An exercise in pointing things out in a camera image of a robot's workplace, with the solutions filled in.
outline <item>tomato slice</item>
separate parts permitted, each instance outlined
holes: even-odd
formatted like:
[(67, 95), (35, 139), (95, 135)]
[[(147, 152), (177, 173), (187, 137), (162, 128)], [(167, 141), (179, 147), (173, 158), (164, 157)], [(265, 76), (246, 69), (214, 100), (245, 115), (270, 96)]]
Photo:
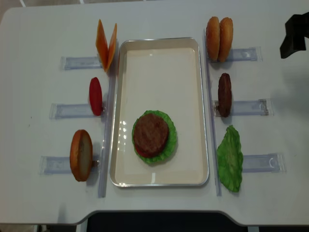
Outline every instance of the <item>tomato slice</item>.
[(149, 155), (143, 153), (143, 152), (142, 152), (141, 150), (139, 150), (136, 146), (135, 146), (135, 149), (136, 149), (136, 152), (137, 152), (140, 156), (145, 157), (145, 158), (152, 158), (151, 156), (149, 156)]
[(92, 78), (90, 82), (89, 101), (93, 114), (96, 116), (100, 116), (103, 110), (103, 98), (100, 81), (98, 81), (96, 77)]

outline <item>lettuce leaf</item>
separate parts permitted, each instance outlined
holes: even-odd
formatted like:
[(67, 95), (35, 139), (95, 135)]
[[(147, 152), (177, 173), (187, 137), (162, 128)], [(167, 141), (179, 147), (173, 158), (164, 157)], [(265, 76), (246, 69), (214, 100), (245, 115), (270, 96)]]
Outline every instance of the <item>lettuce leaf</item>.
[(217, 158), (221, 183), (228, 190), (239, 192), (243, 154), (239, 133), (232, 125), (226, 129), (224, 139), (217, 149)]
[(158, 162), (158, 161), (163, 161), (163, 160), (167, 159), (168, 157), (170, 157), (171, 154), (173, 154), (175, 147), (176, 147), (176, 143), (177, 143), (176, 128), (174, 126), (174, 123), (170, 119), (170, 117), (167, 114), (165, 114), (164, 112), (159, 111), (159, 110), (147, 110), (142, 116), (150, 114), (150, 113), (155, 114), (155, 115), (163, 118), (163, 120), (168, 124), (169, 137), (168, 137), (168, 140), (166, 142), (164, 150), (158, 156), (152, 157), (152, 158), (146, 158), (146, 157), (140, 156), (135, 149), (135, 144), (134, 144), (134, 140), (133, 140), (135, 125), (136, 125), (137, 121), (139, 120), (139, 118), (135, 121), (135, 123), (133, 125), (133, 129), (132, 129), (132, 143), (133, 143), (133, 146), (134, 146), (134, 151), (145, 163), (148, 163), (148, 164)]

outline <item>brown patty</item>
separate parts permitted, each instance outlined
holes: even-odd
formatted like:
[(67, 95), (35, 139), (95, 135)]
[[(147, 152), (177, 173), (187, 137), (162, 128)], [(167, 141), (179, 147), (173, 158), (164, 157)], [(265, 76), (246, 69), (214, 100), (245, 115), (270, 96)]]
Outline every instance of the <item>brown patty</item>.
[(133, 140), (137, 149), (154, 157), (164, 149), (168, 136), (169, 127), (163, 118), (147, 114), (136, 123)]
[(218, 89), (219, 112), (222, 117), (228, 117), (232, 107), (232, 85), (230, 75), (223, 73)]

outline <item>top bun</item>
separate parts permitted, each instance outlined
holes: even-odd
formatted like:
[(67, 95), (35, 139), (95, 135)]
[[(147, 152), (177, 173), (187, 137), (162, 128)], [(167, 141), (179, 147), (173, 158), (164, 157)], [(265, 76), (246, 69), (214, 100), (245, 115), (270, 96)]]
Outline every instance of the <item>top bun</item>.
[(233, 41), (233, 21), (226, 17), (220, 22), (220, 49), (218, 59), (225, 62), (231, 50)]

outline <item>plastic holder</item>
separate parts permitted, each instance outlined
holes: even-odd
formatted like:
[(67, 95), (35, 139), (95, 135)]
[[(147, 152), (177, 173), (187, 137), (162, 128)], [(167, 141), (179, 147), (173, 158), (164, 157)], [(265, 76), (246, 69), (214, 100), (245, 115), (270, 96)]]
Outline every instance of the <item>plastic holder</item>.
[[(100, 170), (99, 156), (94, 156), (92, 161), (91, 172), (95, 173)], [(40, 175), (50, 174), (71, 174), (69, 157), (51, 157), (42, 156), (40, 160)]]
[(101, 69), (102, 64), (98, 57), (61, 57), (61, 70), (74, 69)]
[(281, 153), (243, 156), (243, 173), (277, 173), (285, 171), (285, 161)]
[(93, 114), (91, 106), (89, 104), (55, 104), (53, 103), (50, 108), (49, 118), (50, 119), (61, 119), (61, 118), (85, 118), (85, 117), (98, 117)]
[(263, 61), (261, 47), (231, 49), (225, 62), (231, 61)]
[[(213, 101), (213, 113), (215, 116), (220, 117), (219, 102)], [(231, 113), (232, 116), (252, 116), (274, 115), (271, 99), (259, 99), (256, 101), (234, 101), (232, 103)]]

